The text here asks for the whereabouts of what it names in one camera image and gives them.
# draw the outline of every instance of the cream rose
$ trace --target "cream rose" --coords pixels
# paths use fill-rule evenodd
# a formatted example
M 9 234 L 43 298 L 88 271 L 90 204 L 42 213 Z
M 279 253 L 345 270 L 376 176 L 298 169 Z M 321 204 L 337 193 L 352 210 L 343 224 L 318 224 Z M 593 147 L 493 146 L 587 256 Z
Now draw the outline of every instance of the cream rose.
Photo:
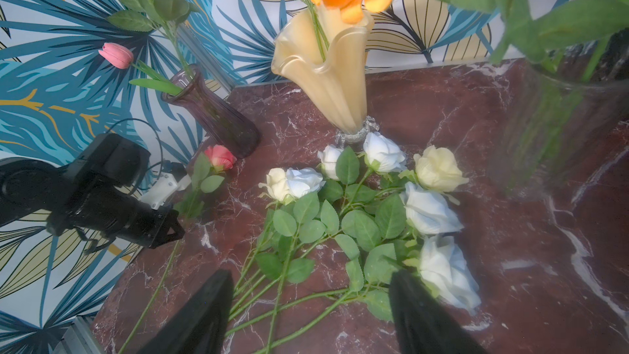
M 293 200 L 291 191 L 288 187 L 288 180 L 286 179 L 286 171 L 281 168 L 273 168 L 267 174 L 267 183 L 259 184 L 259 187 L 267 188 L 267 193 L 271 198 L 288 204 Z
M 339 147 L 327 145 L 323 152 L 319 151 L 317 153 L 319 159 L 321 159 L 323 171 L 330 179 L 338 180 L 338 176 L 336 176 L 336 161 L 342 152 L 343 150 Z
M 423 187 L 436 192 L 452 192 L 469 182 L 457 166 L 454 154 L 446 147 L 429 146 L 423 156 L 415 154 L 415 172 Z
M 399 196 L 404 202 L 406 218 L 422 234 L 441 234 L 463 228 L 443 195 L 408 182 L 406 191 Z

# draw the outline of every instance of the clear glass vase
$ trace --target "clear glass vase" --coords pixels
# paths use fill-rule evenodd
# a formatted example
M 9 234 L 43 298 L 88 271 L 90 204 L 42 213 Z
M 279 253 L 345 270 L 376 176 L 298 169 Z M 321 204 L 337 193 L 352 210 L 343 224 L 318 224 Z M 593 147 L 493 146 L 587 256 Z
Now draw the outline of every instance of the clear glass vase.
M 162 100 L 186 108 L 212 138 L 214 145 L 223 145 L 239 159 L 249 156 L 260 143 L 256 125 L 222 98 L 209 90 L 199 67 L 190 65 L 190 77 L 182 70 L 170 81 L 183 88 L 177 96 L 162 93 Z
M 527 65 L 487 173 L 506 195 L 541 199 L 629 114 L 629 80 L 579 83 Z

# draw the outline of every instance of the white rose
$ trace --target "white rose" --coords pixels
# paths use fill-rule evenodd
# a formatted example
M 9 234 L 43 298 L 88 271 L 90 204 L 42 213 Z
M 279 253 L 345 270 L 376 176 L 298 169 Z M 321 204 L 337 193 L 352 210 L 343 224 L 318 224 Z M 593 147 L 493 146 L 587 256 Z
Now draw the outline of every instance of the white rose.
M 319 189 L 325 185 L 323 175 L 313 168 L 289 168 L 286 172 L 286 179 L 288 181 L 288 189 L 291 195 L 296 199 L 310 192 L 318 192 Z
M 342 153 L 342 149 L 334 145 L 327 145 L 323 152 L 319 151 L 319 159 L 321 159 L 321 165 L 325 174 L 334 180 L 338 180 L 336 176 L 336 161 Z
M 452 236 L 430 237 L 421 248 L 418 271 L 449 304 L 471 311 L 481 304 L 478 284 L 467 268 L 463 252 Z
M 422 234 L 454 232 L 463 228 L 443 195 L 408 182 L 406 191 L 399 196 L 406 208 L 406 218 Z
M 267 174 L 267 183 L 259 184 L 259 187 L 266 187 L 267 193 L 284 204 L 293 200 L 291 191 L 288 188 L 288 180 L 286 179 L 286 171 L 281 168 L 273 168 Z
M 406 155 L 404 152 L 399 149 L 396 143 L 383 137 L 379 132 L 367 134 L 363 150 L 367 155 L 369 166 L 378 173 L 400 172 L 406 169 Z
M 446 147 L 429 146 L 424 155 L 415 154 L 415 172 L 420 185 L 436 192 L 452 192 L 469 182 L 457 166 L 454 154 Z

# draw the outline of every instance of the purple glass vase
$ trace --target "purple glass vase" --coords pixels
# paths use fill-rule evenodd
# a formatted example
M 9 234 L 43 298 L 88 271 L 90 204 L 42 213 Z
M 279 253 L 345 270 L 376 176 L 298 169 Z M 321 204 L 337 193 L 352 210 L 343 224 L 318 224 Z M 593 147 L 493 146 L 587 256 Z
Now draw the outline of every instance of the purple glass vase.
M 183 88 L 177 96 L 162 93 L 162 100 L 187 109 L 212 139 L 213 145 L 223 145 L 239 159 L 249 156 L 260 143 L 256 125 L 240 114 L 222 98 L 209 90 L 196 65 L 190 65 L 194 79 L 182 70 L 173 75 L 172 83 Z

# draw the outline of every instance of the glass vase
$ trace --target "glass vase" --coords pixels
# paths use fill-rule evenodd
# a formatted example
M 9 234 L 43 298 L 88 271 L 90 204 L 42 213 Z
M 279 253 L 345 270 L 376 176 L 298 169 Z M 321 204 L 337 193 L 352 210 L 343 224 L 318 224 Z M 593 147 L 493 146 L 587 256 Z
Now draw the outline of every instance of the glass vase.
M 367 118 L 365 48 L 373 19 L 365 13 L 350 25 L 343 23 L 338 9 L 321 6 L 317 13 L 330 42 L 325 60 L 306 9 L 277 36 L 271 70 L 299 85 L 329 122 L 355 139 L 351 136 L 359 135 Z
M 506 195 L 535 201 L 629 114 L 629 80 L 579 83 L 527 65 L 487 173 Z
M 177 95 L 162 93 L 162 100 L 186 108 L 205 129 L 212 145 L 223 145 L 239 159 L 249 156 L 260 143 L 260 131 L 243 114 L 209 90 L 199 67 L 190 65 L 190 77 L 182 70 L 170 81 L 183 88 Z

